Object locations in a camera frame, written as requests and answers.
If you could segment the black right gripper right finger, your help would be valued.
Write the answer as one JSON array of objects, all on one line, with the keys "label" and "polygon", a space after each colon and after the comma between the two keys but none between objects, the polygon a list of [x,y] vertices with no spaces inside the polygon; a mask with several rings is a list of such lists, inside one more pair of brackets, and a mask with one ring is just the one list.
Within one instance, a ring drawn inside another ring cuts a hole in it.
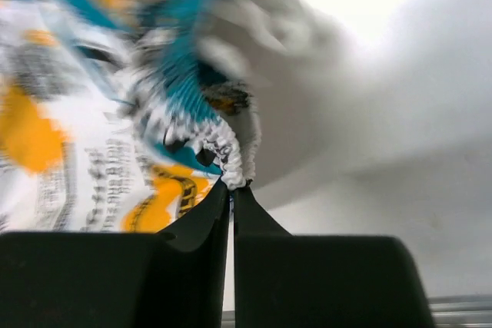
[{"label": "black right gripper right finger", "polygon": [[293,235],[243,187],[234,198],[238,327],[432,327],[415,262],[388,236]]}]

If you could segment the white yellow teal printed shorts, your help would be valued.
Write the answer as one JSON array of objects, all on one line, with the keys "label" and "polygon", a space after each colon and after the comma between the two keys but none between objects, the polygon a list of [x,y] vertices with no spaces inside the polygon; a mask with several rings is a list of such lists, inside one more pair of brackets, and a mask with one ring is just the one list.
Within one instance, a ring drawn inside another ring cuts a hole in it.
[{"label": "white yellow teal printed shorts", "polygon": [[1,0],[1,230],[157,232],[249,185],[251,69],[312,34],[299,0]]}]

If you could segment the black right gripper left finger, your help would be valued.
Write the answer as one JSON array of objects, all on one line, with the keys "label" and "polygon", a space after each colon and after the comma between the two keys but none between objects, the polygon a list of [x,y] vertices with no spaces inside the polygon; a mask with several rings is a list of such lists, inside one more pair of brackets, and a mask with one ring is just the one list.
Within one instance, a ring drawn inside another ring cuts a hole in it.
[{"label": "black right gripper left finger", "polygon": [[157,233],[5,233],[1,325],[218,327],[228,223],[217,182]]}]

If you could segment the aluminium table rail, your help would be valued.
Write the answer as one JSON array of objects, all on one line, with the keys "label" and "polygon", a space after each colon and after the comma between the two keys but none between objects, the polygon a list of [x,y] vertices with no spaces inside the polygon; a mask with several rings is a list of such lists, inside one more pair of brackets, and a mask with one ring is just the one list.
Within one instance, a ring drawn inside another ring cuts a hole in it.
[{"label": "aluminium table rail", "polygon": [[427,300],[409,293],[368,301],[260,306],[225,312],[222,327],[490,327],[491,297]]}]

